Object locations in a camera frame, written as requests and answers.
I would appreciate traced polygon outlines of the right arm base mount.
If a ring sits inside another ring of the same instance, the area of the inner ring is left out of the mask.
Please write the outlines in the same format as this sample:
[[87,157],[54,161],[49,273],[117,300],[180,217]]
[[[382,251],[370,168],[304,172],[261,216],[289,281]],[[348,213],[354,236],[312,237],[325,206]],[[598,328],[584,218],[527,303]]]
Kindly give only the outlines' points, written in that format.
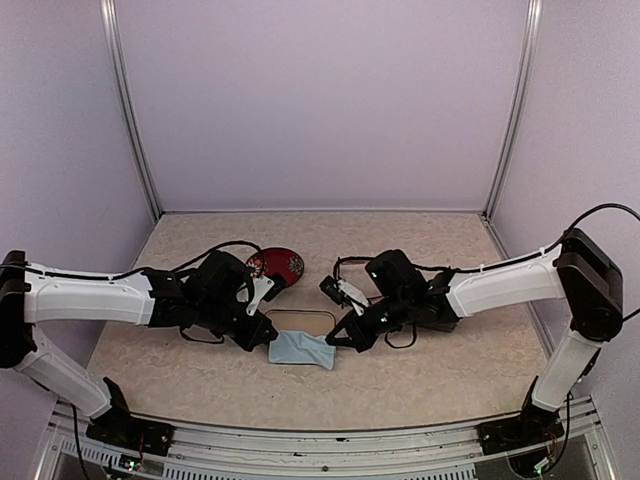
[[557,410],[547,411],[533,404],[531,384],[517,415],[480,423],[476,427],[484,455],[506,452],[560,438],[565,434]]

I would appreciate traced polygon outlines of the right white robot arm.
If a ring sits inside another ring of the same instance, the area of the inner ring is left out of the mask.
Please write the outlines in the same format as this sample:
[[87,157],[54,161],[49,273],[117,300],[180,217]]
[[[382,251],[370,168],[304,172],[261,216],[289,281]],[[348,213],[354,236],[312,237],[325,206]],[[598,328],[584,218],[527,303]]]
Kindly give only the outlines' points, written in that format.
[[523,444],[535,442],[549,429],[549,412],[561,407],[625,322],[621,270],[578,228],[550,246],[501,263],[474,269],[436,267],[431,279],[399,249],[371,258],[365,271],[381,296],[376,301],[338,274],[320,284],[335,304],[350,309],[327,335],[330,345],[364,352],[379,337],[404,326],[450,332],[460,320],[485,311],[566,300],[568,330],[533,382],[527,409],[511,423],[512,436]]

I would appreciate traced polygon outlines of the grey green glasses case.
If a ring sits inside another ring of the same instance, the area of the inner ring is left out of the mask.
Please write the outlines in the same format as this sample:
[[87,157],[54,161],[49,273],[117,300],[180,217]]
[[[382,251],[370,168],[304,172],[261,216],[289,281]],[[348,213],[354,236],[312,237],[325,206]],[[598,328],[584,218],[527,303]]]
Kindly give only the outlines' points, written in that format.
[[424,328],[431,331],[452,333],[457,326],[458,322],[444,322],[444,323],[428,323],[424,325]]

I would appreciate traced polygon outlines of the black hard glasses case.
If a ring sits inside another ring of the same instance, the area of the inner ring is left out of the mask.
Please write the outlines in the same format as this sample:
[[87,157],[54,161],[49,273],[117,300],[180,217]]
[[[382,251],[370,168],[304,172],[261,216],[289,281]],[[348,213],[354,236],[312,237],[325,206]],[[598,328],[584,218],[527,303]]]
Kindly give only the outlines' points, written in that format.
[[281,337],[287,332],[303,332],[311,336],[326,336],[337,324],[328,311],[272,309],[265,313]]

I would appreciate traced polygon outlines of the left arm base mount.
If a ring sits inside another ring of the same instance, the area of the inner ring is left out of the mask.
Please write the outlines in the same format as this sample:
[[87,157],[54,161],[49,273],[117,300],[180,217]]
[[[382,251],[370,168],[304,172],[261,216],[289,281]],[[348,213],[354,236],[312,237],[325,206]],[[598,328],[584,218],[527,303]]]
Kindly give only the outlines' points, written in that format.
[[110,395],[105,413],[92,417],[86,436],[105,444],[166,457],[175,428],[165,422],[133,416],[120,387],[108,377],[103,378]]

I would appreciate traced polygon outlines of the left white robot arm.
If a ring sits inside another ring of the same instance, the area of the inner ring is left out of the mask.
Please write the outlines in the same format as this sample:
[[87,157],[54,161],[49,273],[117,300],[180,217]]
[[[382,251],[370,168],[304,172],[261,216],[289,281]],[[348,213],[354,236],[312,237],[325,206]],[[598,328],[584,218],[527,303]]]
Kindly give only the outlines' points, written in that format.
[[48,321],[105,321],[148,328],[197,326],[251,352],[278,336],[259,305],[274,289],[235,256],[208,253],[195,268],[142,267],[120,274],[48,269],[12,251],[1,265],[1,366],[70,401],[121,445],[140,424],[119,386],[97,378],[39,329]]

